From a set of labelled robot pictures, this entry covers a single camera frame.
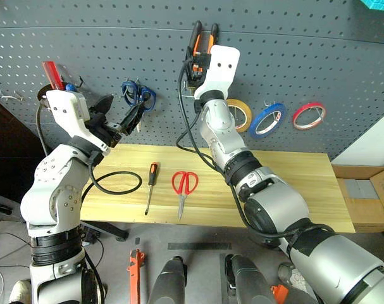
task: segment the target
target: red tape roll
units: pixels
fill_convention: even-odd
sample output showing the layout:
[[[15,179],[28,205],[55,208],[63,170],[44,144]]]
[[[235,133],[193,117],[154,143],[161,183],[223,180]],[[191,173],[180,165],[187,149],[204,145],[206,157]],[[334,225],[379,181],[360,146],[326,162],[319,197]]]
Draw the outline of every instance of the red tape roll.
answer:
[[[296,123],[297,117],[300,116],[301,113],[304,111],[315,108],[315,109],[320,109],[321,113],[319,113],[319,118],[317,118],[315,121],[308,123],[307,125],[298,125]],[[323,122],[324,118],[326,115],[326,108],[322,103],[308,103],[299,108],[293,115],[292,121],[293,125],[296,129],[298,130],[309,130],[311,128],[314,128],[315,126],[319,125],[321,122]]]

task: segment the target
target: red scissors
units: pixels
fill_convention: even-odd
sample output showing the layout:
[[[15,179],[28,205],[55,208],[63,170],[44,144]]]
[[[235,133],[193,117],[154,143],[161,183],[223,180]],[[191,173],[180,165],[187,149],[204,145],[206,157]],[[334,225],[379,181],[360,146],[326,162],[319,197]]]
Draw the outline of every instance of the red scissors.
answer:
[[[176,187],[175,186],[175,178],[178,175],[182,175],[182,176],[180,178],[179,187]],[[190,175],[193,176],[195,179],[195,185],[192,189],[190,189],[190,186],[189,186],[189,176]],[[173,174],[173,176],[172,176],[172,188],[173,188],[173,190],[175,190],[175,192],[179,196],[179,209],[178,209],[178,218],[179,219],[181,219],[181,217],[182,217],[182,212],[183,212],[183,207],[185,206],[186,197],[190,193],[192,193],[194,191],[194,189],[196,189],[198,184],[199,184],[199,178],[193,172],[179,171],[179,172]]]

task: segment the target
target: yellow tape roll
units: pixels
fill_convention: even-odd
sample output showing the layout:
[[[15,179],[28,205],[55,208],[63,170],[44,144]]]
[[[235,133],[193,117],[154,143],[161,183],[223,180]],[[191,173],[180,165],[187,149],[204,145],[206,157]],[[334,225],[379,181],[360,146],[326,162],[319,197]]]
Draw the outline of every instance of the yellow tape roll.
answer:
[[[243,103],[241,100],[232,99],[232,98],[228,98],[227,103],[228,103],[229,107],[237,108],[245,116],[244,123],[241,125],[236,125],[235,130],[237,130],[238,133],[241,133],[241,132],[248,130],[249,125],[252,122],[252,112],[251,112],[251,109],[248,107],[248,105]]]

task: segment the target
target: scissors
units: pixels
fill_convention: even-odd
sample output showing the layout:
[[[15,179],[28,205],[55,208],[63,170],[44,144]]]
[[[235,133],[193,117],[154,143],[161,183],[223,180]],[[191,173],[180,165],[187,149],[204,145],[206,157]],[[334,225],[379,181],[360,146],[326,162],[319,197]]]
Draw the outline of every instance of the scissors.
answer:
[[[181,178],[180,178],[179,186],[176,187],[175,186],[175,178],[178,175],[181,175]],[[195,185],[194,185],[194,187],[192,189],[190,189],[190,186],[189,186],[189,176],[193,176],[194,179],[195,179]],[[173,176],[172,176],[172,188],[173,188],[173,190],[175,190],[175,192],[179,196],[179,209],[178,209],[178,218],[179,218],[179,220],[182,217],[182,212],[183,212],[183,207],[185,206],[186,197],[190,193],[192,193],[194,191],[194,189],[196,189],[198,184],[199,184],[199,178],[193,172],[179,171],[179,172],[173,174]]]
[[[138,85],[137,82],[126,80],[121,85],[126,103],[133,107],[139,103],[144,103],[144,112],[152,111],[155,107],[156,93],[144,85]]]

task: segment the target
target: gray floor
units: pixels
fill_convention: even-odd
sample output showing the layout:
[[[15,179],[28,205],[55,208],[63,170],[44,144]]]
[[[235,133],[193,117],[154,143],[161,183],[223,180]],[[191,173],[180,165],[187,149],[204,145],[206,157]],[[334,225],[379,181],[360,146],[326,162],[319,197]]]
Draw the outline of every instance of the gray floor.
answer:
[[[139,248],[146,253],[147,259],[141,270],[142,301],[147,303],[154,280],[166,261],[180,255],[189,268],[186,287],[186,303],[222,303],[234,301],[221,297],[220,263],[221,255],[240,253],[251,258],[270,284],[278,284],[277,268],[281,262],[288,261],[279,251],[266,250],[254,244],[245,229],[227,229],[185,225],[158,224],[118,224],[120,228],[130,231],[129,239],[120,243],[115,238],[102,235],[104,258],[98,267],[102,280],[108,285],[106,303],[128,303],[128,256],[131,249]],[[11,232],[27,238],[23,223],[0,222],[0,232]],[[381,234],[350,234],[349,237],[362,247],[371,251],[384,261],[384,237]],[[135,239],[140,238],[139,245]],[[168,243],[227,243],[229,250],[168,250]],[[19,240],[0,236],[0,257],[19,248]],[[89,255],[96,263],[101,254],[99,243],[87,246]],[[0,261],[0,265],[29,265],[30,250],[24,246],[16,253]],[[0,268],[5,278],[5,303],[15,281],[29,277],[28,269],[23,267]],[[306,294],[291,292],[287,303],[314,303]]]

